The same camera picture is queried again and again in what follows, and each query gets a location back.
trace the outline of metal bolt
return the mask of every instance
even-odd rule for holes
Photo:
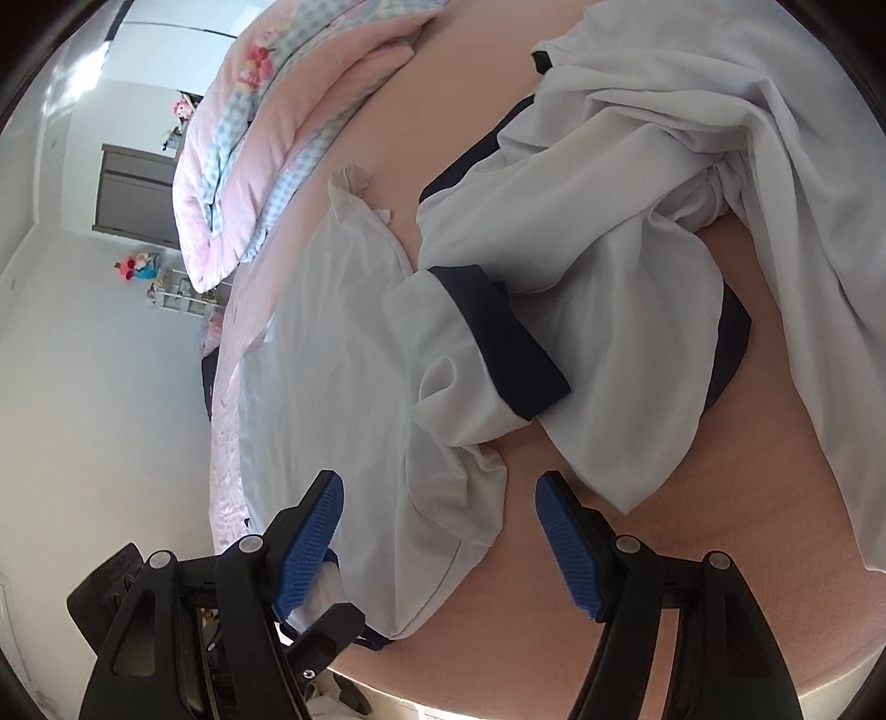
[[[615,541],[615,546],[627,555],[633,555],[640,551],[640,541],[630,535],[622,535]]]
[[[155,552],[151,556],[151,559],[148,560],[148,565],[155,570],[160,570],[162,567],[166,567],[170,562],[172,562],[172,555],[165,550],[161,550],[160,552]]]
[[[729,556],[723,552],[712,552],[708,556],[708,562],[710,562],[717,570],[728,570],[732,565],[732,560],[730,560]]]
[[[240,551],[245,553],[258,552],[265,541],[260,535],[248,535],[240,541]]]

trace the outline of blue gripper pad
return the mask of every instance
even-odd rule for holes
[[[535,512],[569,587],[572,602],[592,620],[600,622],[606,603],[600,593],[596,560],[554,483],[544,475],[535,485]]]
[[[295,536],[280,569],[280,590],[274,609],[281,620],[305,604],[344,508],[345,484],[333,475]]]

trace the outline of bed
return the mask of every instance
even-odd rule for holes
[[[237,364],[329,207],[330,172],[354,162],[371,173],[365,199],[392,211],[391,228],[415,262],[419,193],[531,91],[538,76],[530,50],[574,25],[585,4],[452,0],[415,58],[345,127],[258,257],[237,272],[214,391],[210,502],[218,551],[248,532]],[[791,382],[779,313],[750,235],[727,215],[702,237],[753,318],[742,366],[653,497],[626,517],[586,489],[581,497],[602,509],[617,532],[637,535],[657,552],[692,559],[714,548],[729,552],[772,625],[798,691],[808,693],[886,644],[886,575],[862,564]],[[337,669],[382,692],[470,716],[566,717],[600,626],[572,605],[535,518],[532,492],[542,472],[568,476],[569,468],[537,425],[494,446],[509,467],[495,546],[414,636],[382,653],[352,648]],[[664,623],[661,649],[672,648],[674,629],[675,622]],[[643,717],[656,716],[664,702],[668,672],[669,663],[657,661]]]

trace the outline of gray cabinet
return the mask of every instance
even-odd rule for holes
[[[102,152],[92,229],[178,248],[172,208],[175,160],[117,145],[102,145]]]

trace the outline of white garment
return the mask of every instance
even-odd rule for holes
[[[353,166],[333,173],[331,210],[244,354],[241,470],[256,532],[297,504],[320,471],[345,484],[330,546],[340,574],[323,564],[293,624],[316,620],[343,589],[370,628],[402,638],[501,530],[507,470],[477,443],[526,420],[495,393],[440,282],[413,275],[383,220],[351,194],[365,184]],[[389,317],[385,297],[406,276],[413,300],[433,311],[415,314],[407,303]]]
[[[554,67],[501,150],[419,208],[419,267],[534,293],[515,311],[573,387],[542,425],[627,512],[695,434],[720,277],[690,233],[732,208],[886,569],[886,138],[863,98],[774,0],[610,0],[540,48]]]

